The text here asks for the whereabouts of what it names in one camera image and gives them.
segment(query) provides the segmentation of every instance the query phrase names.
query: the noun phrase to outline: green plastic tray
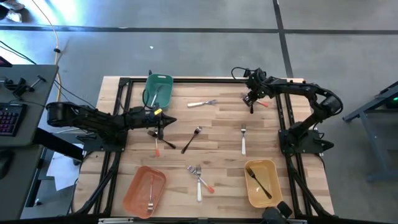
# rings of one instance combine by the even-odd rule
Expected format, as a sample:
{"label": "green plastic tray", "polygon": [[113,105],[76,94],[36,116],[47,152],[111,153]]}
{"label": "green plastic tray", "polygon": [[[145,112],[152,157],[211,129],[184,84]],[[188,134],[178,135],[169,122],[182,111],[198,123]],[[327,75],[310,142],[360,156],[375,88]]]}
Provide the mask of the green plastic tray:
{"label": "green plastic tray", "polygon": [[158,103],[159,107],[162,108],[163,110],[167,110],[173,92],[173,77],[171,77],[170,75],[163,75],[163,74],[149,75],[149,77],[147,78],[147,82],[145,84],[145,95],[144,95],[144,100],[148,98],[147,102],[148,106],[150,106],[150,104],[152,103],[157,90],[158,93],[155,99],[155,103]]}

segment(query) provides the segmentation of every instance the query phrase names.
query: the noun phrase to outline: orange plastic tray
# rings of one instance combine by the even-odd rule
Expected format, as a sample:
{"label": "orange plastic tray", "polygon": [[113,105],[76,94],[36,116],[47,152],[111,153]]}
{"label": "orange plastic tray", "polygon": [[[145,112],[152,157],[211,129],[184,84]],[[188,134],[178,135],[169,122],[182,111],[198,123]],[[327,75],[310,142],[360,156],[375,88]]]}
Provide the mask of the orange plastic tray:
{"label": "orange plastic tray", "polygon": [[[248,167],[253,170],[257,180],[272,195],[271,199],[267,197],[257,181],[250,177],[246,171]],[[250,204],[256,208],[277,206],[282,201],[282,192],[274,162],[268,159],[248,161],[244,168]]]}
{"label": "orange plastic tray", "polygon": [[[152,175],[154,176],[154,186],[152,188],[154,209],[152,213],[148,213],[150,177]],[[125,211],[137,215],[139,218],[149,218],[155,212],[165,184],[166,176],[161,171],[147,166],[140,167],[130,184],[129,190],[127,190],[124,196],[123,207]]]}

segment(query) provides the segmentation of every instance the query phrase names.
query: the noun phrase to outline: yellow tag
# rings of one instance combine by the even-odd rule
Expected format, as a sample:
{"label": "yellow tag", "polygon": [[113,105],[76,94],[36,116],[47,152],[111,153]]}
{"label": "yellow tag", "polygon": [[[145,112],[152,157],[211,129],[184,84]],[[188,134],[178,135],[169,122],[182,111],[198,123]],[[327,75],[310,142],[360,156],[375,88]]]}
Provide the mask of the yellow tag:
{"label": "yellow tag", "polygon": [[158,115],[158,114],[160,114],[162,112],[162,109],[157,109],[155,112],[154,112],[154,114],[155,115]]}

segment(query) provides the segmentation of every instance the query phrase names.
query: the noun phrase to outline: silver fork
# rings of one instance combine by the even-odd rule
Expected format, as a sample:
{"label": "silver fork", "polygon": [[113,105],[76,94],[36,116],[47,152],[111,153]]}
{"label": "silver fork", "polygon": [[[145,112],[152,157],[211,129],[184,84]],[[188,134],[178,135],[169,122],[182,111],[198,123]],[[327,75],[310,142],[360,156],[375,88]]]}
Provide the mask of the silver fork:
{"label": "silver fork", "polygon": [[200,175],[201,175],[201,167],[200,164],[197,165],[197,176],[198,176],[198,202],[201,202],[201,182],[200,182]]}
{"label": "silver fork", "polygon": [[152,213],[154,211],[154,201],[152,199],[152,188],[154,186],[154,176],[150,176],[150,194],[149,194],[149,202],[148,202],[148,213]]}
{"label": "silver fork", "polygon": [[246,140],[244,138],[244,134],[246,133],[246,125],[242,124],[242,155],[246,155]]}

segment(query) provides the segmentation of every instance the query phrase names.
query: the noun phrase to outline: wooden table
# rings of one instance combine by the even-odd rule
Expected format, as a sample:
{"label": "wooden table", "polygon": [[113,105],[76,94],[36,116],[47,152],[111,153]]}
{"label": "wooden table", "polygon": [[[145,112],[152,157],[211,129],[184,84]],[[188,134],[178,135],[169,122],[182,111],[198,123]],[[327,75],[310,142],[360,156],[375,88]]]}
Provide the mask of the wooden table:
{"label": "wooden table", "polygon": [[[113,112],[119,78],[104,77],[97,104],[100,111]],[[134,84],[131,107],[142,105],[144,85]],[[129,132],[119,165],[111,216],[134,216],[124,211],[122,200],[136,170],[140,166],[150,166],[167,176],[163,196],[153,217],[260,218],[264,209],[254,208],[249,203],[243,170],[247,161],[255,159],[275,162],[283,199],[293,209],[285,158],[280,152],[277,137],[280,127],[275,99],[262,99],[269,102],[269,107],[255,104],[254,114],[250,114],[241,100],[241,93],[247,92],[244,84],[174,83],[172,102],[165,114],[177,118],[177,122],[165,128],[164,138],[174,143],[177,149],[160,142],[160,157],[155,157],[154,139],[146,129]],[[218,100],[215,106],[187,108],[187,103],[213,99]],[[310,115],[306,98],[292,95],[291,99],[296,121]],[[246,157],[241,155],[240,129],[243,123],[247,129]],[[181,148],[197,126],[202,126],[203,131],[192,141],[186,153],[181,154]],[[98,185],[103,157],[103,152],[94,152],[83,163],[75,192],[75,210],[83,206]],[[309,189],[325,210],[333,213],[321,160],[309,154],[302,157]],[[197,180],[187,170],[187,166],[196,164],[201,164],[202,177],[215,189],[211,194],[202,187],[202,203],[197,202]],[[108,188],[104,190],[101,209],[104,209],[107,194]],[[304,212],[301,190],[298,190],[298,198]]]}

